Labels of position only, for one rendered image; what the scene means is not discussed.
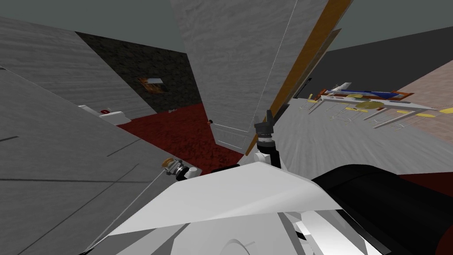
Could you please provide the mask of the white low cabinet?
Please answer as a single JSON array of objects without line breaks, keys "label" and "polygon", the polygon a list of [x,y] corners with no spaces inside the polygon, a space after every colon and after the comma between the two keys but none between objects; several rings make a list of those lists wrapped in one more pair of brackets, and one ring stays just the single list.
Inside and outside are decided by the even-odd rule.
[{"label": "white low cabinet", "polygon": [[79,105],[79,107],[115,126],[131,122],[131,120],[128,117],[126,117],[125,113],[121,111],[111,112],[110,109],[108,108],[106,110],[96,112],[95,110],[91,109],[86,105]]}]

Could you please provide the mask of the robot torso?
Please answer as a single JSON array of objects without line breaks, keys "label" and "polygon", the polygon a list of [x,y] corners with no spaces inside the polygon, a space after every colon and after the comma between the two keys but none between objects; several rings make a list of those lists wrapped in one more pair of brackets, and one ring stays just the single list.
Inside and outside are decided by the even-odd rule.
[{"label": "robot torso", "polygon": [[176,182],[81,255],[390,255],[319,185],[262,162]]}]

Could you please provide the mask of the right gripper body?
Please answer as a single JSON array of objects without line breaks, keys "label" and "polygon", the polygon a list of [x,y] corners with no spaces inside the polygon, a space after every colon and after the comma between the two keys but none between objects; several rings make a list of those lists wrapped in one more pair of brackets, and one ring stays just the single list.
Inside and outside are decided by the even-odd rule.
[{"label": "right gripper body", "polygon": [[273,133],[273,122],[255,123],[254,128],[258,135],[270,135]]}]

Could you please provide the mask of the grey door leaf brown edge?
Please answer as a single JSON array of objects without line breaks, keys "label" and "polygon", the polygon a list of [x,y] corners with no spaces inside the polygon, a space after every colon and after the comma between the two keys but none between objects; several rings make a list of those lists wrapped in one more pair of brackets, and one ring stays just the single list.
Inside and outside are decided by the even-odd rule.
[{"label": "grey door leaf brown edge", "polygon": [[353,0],[170,0],[215,143],[241,154]]}]

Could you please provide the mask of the white dining table with chairs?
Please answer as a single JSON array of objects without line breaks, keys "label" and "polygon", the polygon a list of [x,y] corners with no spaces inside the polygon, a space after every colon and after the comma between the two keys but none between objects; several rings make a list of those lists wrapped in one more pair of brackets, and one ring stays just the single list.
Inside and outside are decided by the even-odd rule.
[{"label": "white dining table with chairs", "polygon": [[406,101],[406,98],[411,95],[410,93],[355,91],[348,89],[350,85],[351,83],[347,82],[332,90],[324,89],[315,97],[310,94],[300,109],[306,109],[312,113],[323,103],[340,105],[342,108],[333,111],[330,120],[341,120],[345,124],[372,111],[373,113],[364,120],[372,123],[373,128],[389,125],[396,131],[421,120],[453,113],[453,105],[428,107]]}]

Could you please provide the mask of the picture on wall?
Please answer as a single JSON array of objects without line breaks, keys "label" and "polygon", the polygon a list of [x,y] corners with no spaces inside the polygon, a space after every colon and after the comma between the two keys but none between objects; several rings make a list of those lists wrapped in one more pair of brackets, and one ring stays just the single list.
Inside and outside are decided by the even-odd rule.
[{"label": "picture on wall", "polygon": [[160,78],[138,78],[138,80],[150,94],[167,93],[169,91]]}]

